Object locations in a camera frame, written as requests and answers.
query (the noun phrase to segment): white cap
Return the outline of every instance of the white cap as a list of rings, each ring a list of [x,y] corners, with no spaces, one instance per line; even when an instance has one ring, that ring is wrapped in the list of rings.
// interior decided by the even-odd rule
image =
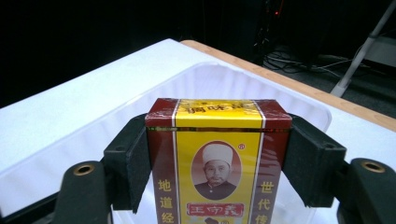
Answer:
[[[223,144],[210,144],[204,148],[204,165],[213,160],[225,161],[230,166],[233,161],[233,149]]]

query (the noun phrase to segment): wooden table edge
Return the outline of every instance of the wooden table edge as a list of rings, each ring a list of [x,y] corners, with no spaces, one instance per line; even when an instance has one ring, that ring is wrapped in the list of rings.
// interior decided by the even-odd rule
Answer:
[[[284,77],[276,72],[265,69],[257,64],[250,63],[243,59],[237,58],[231,54],[225,53],[218,49],[213,49],[207,45],[201,44],[194,40],[183,40],[180,42],[181,44],[188,46],[193,49],[197,49],[203,53],[216,57],[226,63],[230,63],[232,65],[238,66],[242,69],[245,69],[251,73],[254,73],[258,76],[267,78],[272,80],[280,85],[283,85],[292,90],[298,91],[306,96],[314,98],[323,102],[324,104],[334,106],[338,109],[346,111],[349,114],[355,115],[359,118],[366,119],[380,125],[384,128],[390,129],[396,132],[396,119],[393,119],[389,116],[383,115],[381,113],[375,112],[369,108],[366,108],[361,105],[356,105],[352,102],[344,100],[342,98],[331,95],[325,91],[318,90],[311,86],[308,86],[304,83],[291,79],[289,77]]]

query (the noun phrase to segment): man's portrait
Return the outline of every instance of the man's portrait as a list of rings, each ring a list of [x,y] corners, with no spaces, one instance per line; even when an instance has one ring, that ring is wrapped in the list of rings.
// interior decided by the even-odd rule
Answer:
[[[234,150],[222,143],[206,145],[202,154],[201,172],[205,175],[205,182],[195,184],[198,192],[210,200],[221,200],[228,197],[236,189],[235,184],[229,182],[233,174]]]

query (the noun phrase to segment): dark floor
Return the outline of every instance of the dark floor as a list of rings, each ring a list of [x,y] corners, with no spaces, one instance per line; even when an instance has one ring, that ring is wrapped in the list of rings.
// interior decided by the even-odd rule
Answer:
[[[319,55],[308,69],[286,46],[266,55],[263,67],[303,82],[322,91],[331,92],[346,73],[351,59]],[[356,70],[342,98],[396,118],[396,68],[365,61]]]

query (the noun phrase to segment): white table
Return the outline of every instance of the white table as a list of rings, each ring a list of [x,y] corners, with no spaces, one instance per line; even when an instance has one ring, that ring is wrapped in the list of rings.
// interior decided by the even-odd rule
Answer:
[[[131,103],[131,99],[143,95],[175,74],[205,62],[247,69],[321,101],[332,113],[327,134],[347,147],[346,161],[370,158],[396,169],[395,119],[337,97],[334,97],[337,99],[335,101],[328,93],[194,41],[178,43],[167,39],[0,109],[0,209],[3,216],[59,189],[62,175],[59,171],[51,172],[50,167],[55,165],[62,171],[71,164],[63,162],[66,158],[48,157],[50,153],[45,148],[53,147],[72,133],[90,127],[110,111]],[[98,141],[97,147],[104,148],[106,141]],[[77,160],[100,160],[101,157],[101,153],[81,152]],[[37,179],[36,167],[48,170],[49,176]],[[46,189],[41,189],[36,182],[45,183]],[[13,187],[16,192],[21,190],[26,193],[5,192],[8,183],[17,186]],[[318,209],[312,223],[336,223],[336,206],[337,203],[334,203],[331,209]]]

